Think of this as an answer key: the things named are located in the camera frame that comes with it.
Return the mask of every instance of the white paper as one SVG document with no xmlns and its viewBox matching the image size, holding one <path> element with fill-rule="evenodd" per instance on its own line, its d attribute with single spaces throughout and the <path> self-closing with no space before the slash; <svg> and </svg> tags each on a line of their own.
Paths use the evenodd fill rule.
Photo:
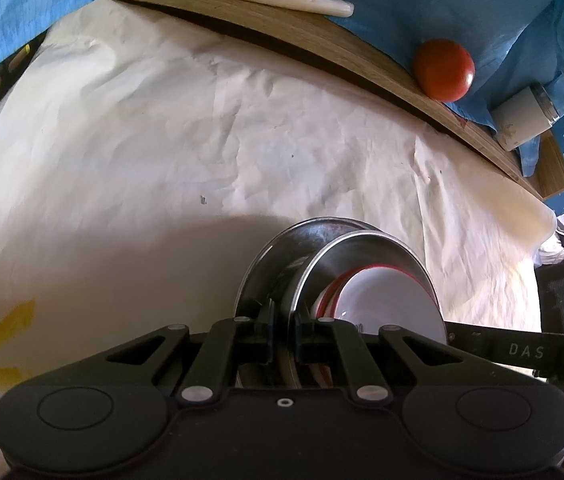
<svg viewBox="0 0 564 480">
<path fill-rule="evenodd" d="M 485 160 L 333 76 L 95 1 L 0 108 L 0 380 L 209 329 L 266 241 L 324 215 L 406 242 L 446 319 L 540 329 L 554 216 Z"/>
</svg>

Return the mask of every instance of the red tomato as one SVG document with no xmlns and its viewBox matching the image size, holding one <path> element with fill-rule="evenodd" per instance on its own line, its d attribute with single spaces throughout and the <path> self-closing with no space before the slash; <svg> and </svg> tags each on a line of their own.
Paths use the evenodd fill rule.
<svg viewBox="0 0 564 480">
<path fill-rule="evenodd" d="M 413 73 L 431 99 L 450 103 L 466 95 L 475 77 L 468 51 L 451 40 L 428 40 L 413 59 Z"/>
</svg>

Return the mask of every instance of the tomato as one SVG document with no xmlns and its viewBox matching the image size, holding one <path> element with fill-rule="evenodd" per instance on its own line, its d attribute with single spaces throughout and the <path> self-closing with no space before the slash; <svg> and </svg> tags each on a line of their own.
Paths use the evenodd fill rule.
<svg viewBox="0 0 564 480">
<path fill-rule="evenodd" d="M 428 40 L 413 59 L 413 74 L 431 99 L 450 103 L 466 95 L 475 77 L 468 51 L 451 40 Z"/>
</svg>

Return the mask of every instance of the white fabric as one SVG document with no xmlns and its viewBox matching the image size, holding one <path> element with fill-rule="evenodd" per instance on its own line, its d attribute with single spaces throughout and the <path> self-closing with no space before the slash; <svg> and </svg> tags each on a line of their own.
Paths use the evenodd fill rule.
<svg viewBox="0 0 564 480">
<path fill-rule="evenodd" d="M 540 329 L 554 216 L 455 139 L 159 12 L 70 14 L 0 107 L 0 394 L 171 322 L 207 330 L 267 240 L 324 215 L 404 240 L 446 319 Z"/>
</svg>

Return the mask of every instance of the wooden edge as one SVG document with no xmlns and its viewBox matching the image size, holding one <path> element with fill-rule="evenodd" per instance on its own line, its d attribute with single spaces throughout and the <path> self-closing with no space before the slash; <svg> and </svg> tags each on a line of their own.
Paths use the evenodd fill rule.
<svg viewBox="0 0 564 480">
<path fill-rule="evenodd" d="M 515 154 L 506 152 L 484 126 L 460 118 L 422 94 L 411 75 L 389 56 L 324 16 L 242 0 L 130 0 L 174 7 L 234 23 L 304 49 L 361 76 L 411 104 L 443 130 L 491 161 L 511 180 L 543 199 L 543 184 L 522 176 Z"/>
<path fill-rule="evenodd" d="M 540 137 L 540 160 L 535 174 L 544 200 L 564 191 L 564 156 L 551 130 Z"/>
</svg>

